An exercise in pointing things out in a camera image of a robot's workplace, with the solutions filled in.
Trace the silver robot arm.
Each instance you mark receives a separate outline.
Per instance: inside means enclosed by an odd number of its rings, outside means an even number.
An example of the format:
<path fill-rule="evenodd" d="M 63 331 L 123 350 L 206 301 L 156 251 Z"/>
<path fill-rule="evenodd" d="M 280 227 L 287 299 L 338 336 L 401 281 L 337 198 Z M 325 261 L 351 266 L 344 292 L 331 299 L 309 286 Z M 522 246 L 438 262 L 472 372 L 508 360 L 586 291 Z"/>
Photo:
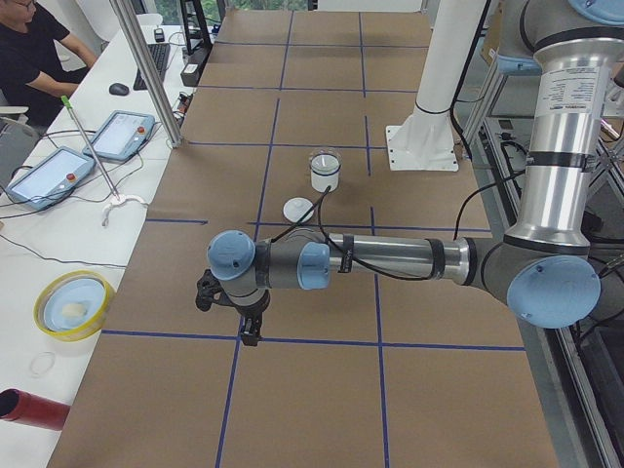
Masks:
<path fill-rule="evenodd" d="M 332 272 L 367 270 L 483 290 L 543 329 L 587 317 L 599 302 L 601 281 L 588 262 L 581 222 L 610 73 L 623 57 L 623 5 L 508 1 L 503 20 L 500 54 L 534 59 L 541 76 L 521 206 L 501 241 L 376 238 L 295 224 L 254 242 L 229 230 L 209 244 L 197 307 L 235 309 L 243 319 L 240 338 L 254 346 L 272 290 L 319 290 Z"/>

